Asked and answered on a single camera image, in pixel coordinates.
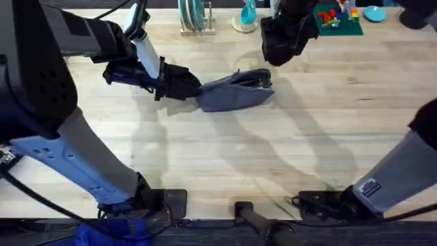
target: plate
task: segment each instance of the plate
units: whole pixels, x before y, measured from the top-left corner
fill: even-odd
[[[185,0],[185,6],[186,6],[186,19],[190,25],[189,29],[194,31],[195,26],[194,26],[194,22],[193,22],[193,7],[192,7],[191,0]]]
[[[198,31],[203,29],[204,6],[201,0],[193,0],[193,24]]]
[[[364,9],[364,16],[372,22],[381,22],[385,20],[386,14],[383,8],[377,6],[369,6]]]
[[[188,18],[186,16],[185,0],[178,0],[178,9],[179,9],[179,17],[180,17],[180,20],[182,21],[182,24],[184,24],[185,28],[191,30],[193,27],[189,23]]]

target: green lego baseplate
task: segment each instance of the green lego baseplate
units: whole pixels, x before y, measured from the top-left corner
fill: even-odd
[[[338,27],[322,27],[323,18],[318,17],[318,12],[326,12],[336,10],[338,5],[316,5],[313,10],[315,22],[321,36],[361,36],[363,30],[358,21],[349,20],[347,13],[341,13],[340,23]]]

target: folded blue fabric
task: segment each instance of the folded blue fabric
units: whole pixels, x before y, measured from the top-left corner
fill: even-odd
[[[202,85],[196,101],[205,112],[252,107],[264,103],[274,94],[271,85],[270,71],[267,69],[238,71]]]
[[[101,228],[107,230],[115,236],[121,236],[126,238],[144,238],[146,221],[144,219],[101,219],[94,221]],[[136,233],[131,234],[129,231],[129,225],[135,224]],[[88,225],[82,224],[77,228],[76,238],[74,239],[74,246],[149,246],[148,241],[143,242],[128,242],[120,241],[109,236],[103,235]]]

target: wooden table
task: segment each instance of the wooden table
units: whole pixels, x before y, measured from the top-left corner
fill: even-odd
[[[97,135],[154,188],[188,190],[188,218],[229,219],[235,201],[289,219],[283,201],[301,190],[342,190],[366,174],[404,136],[416,110],[437,96],[437,34],[411,31],[387,9],[383,23],[361,19],[364,36],[320,37],[282,67],[264,61],[261,35],[231,27],[239,10],[214,10],[216,35],[182,37],[177,10],[149,10],[147,32],[159,55],[187,66],[202,83],[237,69],[268,68],[276,94],[251,109],[204,113],[191,102],[162,100],[102,78],[105,65],[68,59],[79,106]],[[102,10],[75,10],[97,16]],[[268,10],[258,10],[259,16]],[[124,22],[126,10],[108,20]],[[12,174],[84,217],[92,196],[58,173],[24,159]],[[437,189],[402,202],[389,215],[437,200]],[[62,217],[0,181],[0,217]],[[437,219],[436,213],[415,219]]]

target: blue plate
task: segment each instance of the blue plate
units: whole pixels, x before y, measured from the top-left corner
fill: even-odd
[[[203,29],[203,2],[201,0],[193,0],[193,24],[197,30]]]
[[[381,22],[386,18],[385,10],[377,6],[369,6],[365,8],[364,16],[367,20],[372,22]]]
[[[179,9],[179,17],[184,24],[185,28],[192,29],[191,24],[188,21],[188,17],[186,16],[186,4],[185,0],[178,0],[178,9]]]

